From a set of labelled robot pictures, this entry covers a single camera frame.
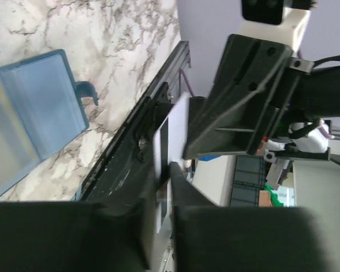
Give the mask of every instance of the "black cable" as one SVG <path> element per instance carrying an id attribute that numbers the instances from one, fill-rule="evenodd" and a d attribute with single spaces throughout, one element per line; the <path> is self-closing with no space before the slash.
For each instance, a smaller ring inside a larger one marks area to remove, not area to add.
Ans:
<path id="1" fill-rule="evenodd" d="M 181 76 L 184 78 L 185 84 L 191 94 L 192 97 L 195 97 L 195 94 L 193 92 L 193 89 L 189 83 L 188 77 L 186 76 L 185 72 L 183 69 L 179 69 L 179 96 L 181 95 Z"/>
<path id="2" fill-rule="evenodd" d="M 334 57 L 329 57 L 329 58 L 323 58 L 323 59 L 320 59 L 318 61 L 315 61 L 313 67 L 315 68 L 316 66 L 319 66 L 319 65 L 321 65 L 325 62 L 329 62 L 329 61 L 340 61 L 340 55 L 334 56 Z"/>

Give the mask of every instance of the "marble surface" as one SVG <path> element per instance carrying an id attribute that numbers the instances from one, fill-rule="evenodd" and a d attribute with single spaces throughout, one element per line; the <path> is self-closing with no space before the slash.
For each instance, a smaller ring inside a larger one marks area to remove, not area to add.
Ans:
<path id="1" fill-rule="evenodd" d="M 99 96 L 90 128 L 0 200 L 72 199 L 179 40 L 176 0 L 0 0 L 0 65 L 62 48 Z"/>

